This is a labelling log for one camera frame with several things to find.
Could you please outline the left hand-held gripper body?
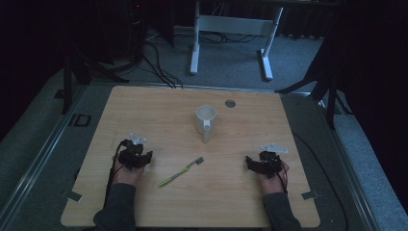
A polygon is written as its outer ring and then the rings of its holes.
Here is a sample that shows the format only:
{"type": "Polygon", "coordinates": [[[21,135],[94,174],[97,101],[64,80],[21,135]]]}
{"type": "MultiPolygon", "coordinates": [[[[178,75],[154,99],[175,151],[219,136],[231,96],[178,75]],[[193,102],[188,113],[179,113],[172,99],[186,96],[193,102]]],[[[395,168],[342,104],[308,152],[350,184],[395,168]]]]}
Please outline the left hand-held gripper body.
{"type": "Polygon", "coordinates": [[[117,160],[128,169],[137,168],[140,161],[146,160],[143,158],[144,138],[139,138],[135,134],[129,135],[130,139],[123,140],[118,148],[117,160]]]}

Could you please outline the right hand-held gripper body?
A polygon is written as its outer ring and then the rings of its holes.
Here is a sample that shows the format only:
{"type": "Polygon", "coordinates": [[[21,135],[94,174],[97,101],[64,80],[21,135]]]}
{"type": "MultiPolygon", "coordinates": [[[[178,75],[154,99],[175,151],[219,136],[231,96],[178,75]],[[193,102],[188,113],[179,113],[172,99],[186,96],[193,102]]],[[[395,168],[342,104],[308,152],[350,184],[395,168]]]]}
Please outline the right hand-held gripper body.
{"type": "Polygon", "coordinates": [[[261,174],[271,178],[282,169],[282,160],[280,154],[288,154],[289,150],[276,143],[262,145],[259,153],[260,162],[257,164],[262,167],[261,174]]]}

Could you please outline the green toothbrush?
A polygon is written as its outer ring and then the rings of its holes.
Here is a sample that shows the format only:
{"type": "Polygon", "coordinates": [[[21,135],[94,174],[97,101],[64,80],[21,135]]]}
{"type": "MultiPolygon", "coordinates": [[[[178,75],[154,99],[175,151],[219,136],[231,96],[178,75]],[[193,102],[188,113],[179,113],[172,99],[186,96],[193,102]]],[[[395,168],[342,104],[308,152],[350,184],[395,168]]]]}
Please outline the green toothbrush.
{"type": "Polygon", "coordinates": [[[170,182],[172,182],[173,180],[175,180],[177,177],[179,177],[180,175],[184,174],[185,172],[189,171],[190,168],[194,165],[200,165],[201,163],[204,162],[204,158],[203,157],[199,157],[197,159],[195,159],[193,162],[189,163],[188,165],[186,165],[184,168],[182,168],[181,170],[179,170],[177,173],[173,174],[172,176],[168,177],[166,180],[160,182],[158,184],[158,187],[161,188],[167,184],[169,184],[170,182]]]}

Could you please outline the white cup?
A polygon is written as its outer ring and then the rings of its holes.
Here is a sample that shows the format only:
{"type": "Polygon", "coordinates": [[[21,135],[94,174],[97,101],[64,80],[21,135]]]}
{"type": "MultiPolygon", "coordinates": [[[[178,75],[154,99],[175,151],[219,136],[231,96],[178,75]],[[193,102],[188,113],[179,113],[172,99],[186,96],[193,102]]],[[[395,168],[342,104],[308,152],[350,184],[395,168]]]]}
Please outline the white cup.
{"type": "Polygon", "coordinates": [[[210,105],[202,105],[195,111],[196,131],[203,136],[203,142],[210,140],[211,133],[217,117],[217,111],[210,105]]]}

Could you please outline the person's left hand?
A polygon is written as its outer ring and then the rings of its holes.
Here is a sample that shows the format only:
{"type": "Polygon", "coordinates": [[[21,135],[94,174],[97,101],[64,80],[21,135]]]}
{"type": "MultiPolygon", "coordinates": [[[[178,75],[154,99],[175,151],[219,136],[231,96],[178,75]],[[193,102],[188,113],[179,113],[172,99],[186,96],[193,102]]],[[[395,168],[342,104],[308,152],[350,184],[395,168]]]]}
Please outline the person's left hand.
{"type": "Polygon", "coordinates": [[[144,173],[143,168],[128,169],[118,160],[114,160],[114,176],[112,184],[126,184],[136,187],[144,173]]]}

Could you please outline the person's right hand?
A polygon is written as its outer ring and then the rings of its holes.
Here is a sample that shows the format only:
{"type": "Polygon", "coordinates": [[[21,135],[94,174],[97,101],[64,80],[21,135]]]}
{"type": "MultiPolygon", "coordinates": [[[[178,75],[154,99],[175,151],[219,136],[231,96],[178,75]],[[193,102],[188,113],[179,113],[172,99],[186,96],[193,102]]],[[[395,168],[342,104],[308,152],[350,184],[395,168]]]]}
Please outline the person's right hand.
{"type": "Polygon", "coordinates": [[[271,178],[268,178],[264,174],[256,174],[264,195],[287,192],[289,169],[289,166],[285,162],[282,162],[282,169],[271,178]]]}

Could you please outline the black tripod stand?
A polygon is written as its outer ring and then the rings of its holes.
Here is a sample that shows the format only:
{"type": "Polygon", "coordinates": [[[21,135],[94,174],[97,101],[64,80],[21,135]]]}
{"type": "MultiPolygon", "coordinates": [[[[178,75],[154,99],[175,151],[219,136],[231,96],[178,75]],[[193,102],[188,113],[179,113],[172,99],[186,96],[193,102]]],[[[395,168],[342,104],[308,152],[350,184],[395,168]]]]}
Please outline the black tripod stand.
{"type": "Polygon", "coordinates": [[[289,94],[315,82],[316,85],[312,89],[310,96],[313,100],[319,101],[325,94],[328,94],[325,119],[329,127],[334,129],[336,100],[339,98],[337,91],[342,74],[343,68],[339,56],[333,51],[321,48],[308,67],[304,78],[286,88],[277,90],[276,93],[289,94]]]}
{"type": "Polygon", "coordinates": [[[78,48],[71,47],[64,59],[63,115],[68,112],[72,104],[72,76],[75,76],[79,84],[88,85],[91,81],[91,77],[88,72],[89,66],[115,82],[128,83],[128,80],[115,75],[112,71],[108,70],[98,62],[93,61],[78,48]]]}

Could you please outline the dark computer tower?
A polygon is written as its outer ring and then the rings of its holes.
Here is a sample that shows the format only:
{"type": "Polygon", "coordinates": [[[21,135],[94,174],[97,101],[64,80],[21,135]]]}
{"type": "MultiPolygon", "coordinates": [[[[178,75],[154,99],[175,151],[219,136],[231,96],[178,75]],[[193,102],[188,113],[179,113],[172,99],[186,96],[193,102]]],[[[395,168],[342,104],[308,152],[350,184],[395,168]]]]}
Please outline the dark computer tower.
{"type": "Polygon", "coordinates": [[[125,0],[127,7],[128,50],[127,57],[132,62],[141,59],[146,37],[145,1],[125,0]]]}

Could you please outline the black rectangular floor frame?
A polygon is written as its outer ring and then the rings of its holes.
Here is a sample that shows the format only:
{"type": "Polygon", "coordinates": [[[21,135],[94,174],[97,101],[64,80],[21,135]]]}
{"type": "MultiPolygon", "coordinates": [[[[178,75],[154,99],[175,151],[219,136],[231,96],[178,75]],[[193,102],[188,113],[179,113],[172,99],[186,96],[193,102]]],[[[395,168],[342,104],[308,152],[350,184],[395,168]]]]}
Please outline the black rectangular floor frame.
{"type": "Polygon", "coordinates": [[[69,126],[74,126],[74,127],[87,127],[89,126],[91,121],[91,116],[90,115],[76,115],[74,114],[70,121],[68,122],[69,126]]]}

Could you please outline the metal floor rail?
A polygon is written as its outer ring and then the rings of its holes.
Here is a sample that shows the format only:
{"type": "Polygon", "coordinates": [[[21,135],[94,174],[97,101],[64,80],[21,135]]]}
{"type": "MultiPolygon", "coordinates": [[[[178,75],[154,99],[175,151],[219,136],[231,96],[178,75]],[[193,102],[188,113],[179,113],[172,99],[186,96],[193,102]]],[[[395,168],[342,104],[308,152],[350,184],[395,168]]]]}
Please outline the metal floor rail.
{"type": "Polygon", "coordinates": [[[10,198],[0,210],[0,231],[8,231],[10,229],[15,216],[24,204],[32,187],[36,184],[38,177],[52,155],[65,128],[75,117],[73,111],[86,90],[86,86],[80,86],[74,91],[72,102],[67,106],[67,109],[63,109],[63,112],[58,115],[58,119],[53,125],[52,130],[41,143],[41,147],[37,149],[35,156],[30,160],[30,164],[21,175],[10,198]]]}
{"type": "Polygon", "coordinates": [[[359,214],[366,231],[379,231],[378,224],[373,217],[370,205],[361,187],[356,171],[353,169],[352,163],[347,155],[345,145],[338,135],[336,129],[327,128],[332,142],[336,149],[335,158],[339,162],[339,167],[342,172],[345,184],[347,185],[349,194],[353,200],[353,204],[359,214]]]}

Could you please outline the white desk frame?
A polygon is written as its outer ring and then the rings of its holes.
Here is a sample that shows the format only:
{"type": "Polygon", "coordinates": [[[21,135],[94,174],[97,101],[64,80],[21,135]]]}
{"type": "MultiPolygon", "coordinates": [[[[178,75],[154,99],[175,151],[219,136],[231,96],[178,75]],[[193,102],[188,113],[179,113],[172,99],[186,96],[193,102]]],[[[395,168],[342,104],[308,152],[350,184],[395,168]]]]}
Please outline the white desk frame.
{"type": "Polygon", "coordinates": [[[200,12],[200,0],[196,0],[194,8],[193,47],[191,52],[190,74],[196,75],[198,72],[200,54],[199,34],[201,32],[239,34],[268,38],[266,46],[260,50],[259,56],[265,78],[267,81],[271,81],[273,79],[273,73],[268,55],[283,10],[283,7],[278,7],[272,20],[206,15],[200,12]]]}

